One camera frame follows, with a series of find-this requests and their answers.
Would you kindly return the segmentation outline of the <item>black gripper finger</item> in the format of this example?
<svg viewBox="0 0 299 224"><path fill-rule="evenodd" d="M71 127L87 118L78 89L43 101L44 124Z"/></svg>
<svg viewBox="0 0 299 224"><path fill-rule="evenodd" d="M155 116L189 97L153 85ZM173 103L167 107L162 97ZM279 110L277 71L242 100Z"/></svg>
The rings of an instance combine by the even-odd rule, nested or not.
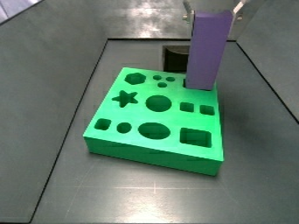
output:
<svg viewBox="0 0 299 224"><path fill-rule="evenodd" d="M249 0L239 0L234 10L233 10L233 14L234 14L234 20L238 18L238 13L241 11L241 9L243 8L243 6L247 4Z"/></svg>

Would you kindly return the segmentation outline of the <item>green taped gripper finger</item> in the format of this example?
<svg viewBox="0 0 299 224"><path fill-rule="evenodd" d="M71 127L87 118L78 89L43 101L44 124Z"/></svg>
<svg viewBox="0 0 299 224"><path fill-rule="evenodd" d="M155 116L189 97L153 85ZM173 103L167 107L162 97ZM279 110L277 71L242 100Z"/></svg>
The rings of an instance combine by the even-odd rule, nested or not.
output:
<svg viewBox="0 0 299 224"><path fill-rule="evenodd" d="M183 7L186 9L186 13L183 14L182 16L182 19L190 23L194 19L194 10L193 10L193 7L191 7L191 3L189 0L183 0Z"/></svg>

